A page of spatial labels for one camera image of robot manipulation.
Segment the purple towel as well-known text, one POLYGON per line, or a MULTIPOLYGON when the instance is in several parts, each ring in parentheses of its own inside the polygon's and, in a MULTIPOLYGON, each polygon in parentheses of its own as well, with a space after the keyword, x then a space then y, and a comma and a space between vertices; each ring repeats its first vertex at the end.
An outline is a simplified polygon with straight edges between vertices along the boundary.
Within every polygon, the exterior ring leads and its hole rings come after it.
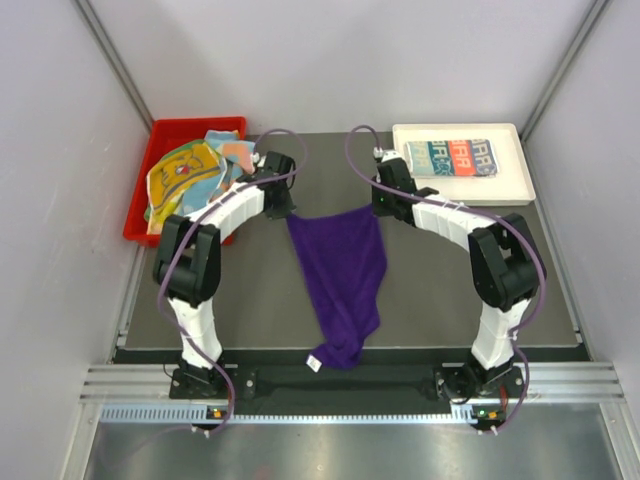
POLYGON ((308 355, 315 373, 348 370, 361 359, 366 339, 380 326, 377 295, 387 257, 373 207, 286 219, 324 341, 308 355))

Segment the rabbit print striped towel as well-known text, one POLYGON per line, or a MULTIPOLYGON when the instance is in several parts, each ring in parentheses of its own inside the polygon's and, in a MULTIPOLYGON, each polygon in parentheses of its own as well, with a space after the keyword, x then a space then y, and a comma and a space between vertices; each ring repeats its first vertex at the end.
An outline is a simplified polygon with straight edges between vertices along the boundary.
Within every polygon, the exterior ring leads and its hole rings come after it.
POLYGON ((414 140, 405 144, 404 153, 417 178, 485 178, 499 173, 488 139, 414 140))

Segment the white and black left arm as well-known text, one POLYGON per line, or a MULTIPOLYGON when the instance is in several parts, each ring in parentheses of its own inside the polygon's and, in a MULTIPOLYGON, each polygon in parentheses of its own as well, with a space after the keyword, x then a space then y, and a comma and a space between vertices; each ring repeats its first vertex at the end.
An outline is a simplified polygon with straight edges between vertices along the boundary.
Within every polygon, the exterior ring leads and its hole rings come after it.
POLYGON ((153 268, 159 299, 171 307, 182 353, 171 374, 171 399, 222 398, 233 384, 218 360, 223 347, 215 327, 213 299, 221 281, 222 243, 245 222, 261 214, 281 219, 293 212, 290 188, 295 160, 269 151, 257 155, 252 174, 204 208, 172 215, 164 224, 153 268))

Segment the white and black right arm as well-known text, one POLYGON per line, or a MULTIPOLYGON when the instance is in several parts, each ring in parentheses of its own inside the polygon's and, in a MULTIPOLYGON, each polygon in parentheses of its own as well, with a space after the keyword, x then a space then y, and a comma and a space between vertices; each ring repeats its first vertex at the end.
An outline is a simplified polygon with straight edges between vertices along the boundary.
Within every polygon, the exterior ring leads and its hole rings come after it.
POLYGON ((458 404, 490 395, 512 369, 518 326, 546 279, 528 224, 518 214, 481 215, 434 189, 419 189, 394 150, 376 148, 374 159, 374 214, 436 234, 469 254, 482 301, 479 329, 464 365, 440 381, 441 395, 458 404))

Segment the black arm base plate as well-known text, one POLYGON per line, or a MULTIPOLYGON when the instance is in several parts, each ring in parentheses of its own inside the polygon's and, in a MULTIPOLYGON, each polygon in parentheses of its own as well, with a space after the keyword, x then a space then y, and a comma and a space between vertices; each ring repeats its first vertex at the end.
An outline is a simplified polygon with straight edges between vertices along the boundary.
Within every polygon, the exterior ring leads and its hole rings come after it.
POLYGON ((227 400, 250 402, 285 394, 377 395, 415 393, 420 400, 472 400, 517 398, 524 379, 519 368, 491 381, 462 366, 444 365, 362 365, 350 371, 323 369, 317 373, 296 365, 230 365, 224 378, 219 372, 197 373, 179 367, 172 373, 169 398, 172 400, 227 400))

